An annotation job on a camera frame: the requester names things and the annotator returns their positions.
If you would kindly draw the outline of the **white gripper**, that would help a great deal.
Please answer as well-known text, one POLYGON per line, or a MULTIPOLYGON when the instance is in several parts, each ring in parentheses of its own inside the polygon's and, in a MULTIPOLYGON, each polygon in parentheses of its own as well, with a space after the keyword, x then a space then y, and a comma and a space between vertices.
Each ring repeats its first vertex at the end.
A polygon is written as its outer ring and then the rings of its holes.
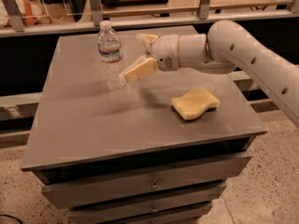
POLYGON ((137 34, 136 41, 142 45, 148 54, 137 58, 131 65, 119 74, 121 84, 153 75, 156 70, 176 71, 178 64, 178 35, 137 34))

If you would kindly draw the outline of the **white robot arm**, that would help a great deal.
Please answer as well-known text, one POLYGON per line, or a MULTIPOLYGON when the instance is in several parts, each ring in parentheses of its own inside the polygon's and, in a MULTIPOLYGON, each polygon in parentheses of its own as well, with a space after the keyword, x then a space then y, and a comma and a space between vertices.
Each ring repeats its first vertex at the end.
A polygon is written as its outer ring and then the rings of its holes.
POLYGON ((299 67, 266 48, 233 21, 217 21, 207 34, 138 34, 146 52, 119 75, 126 84, 157 70, 193 68, 208 74, 243 70, 274 104, 299 126, 299 67))

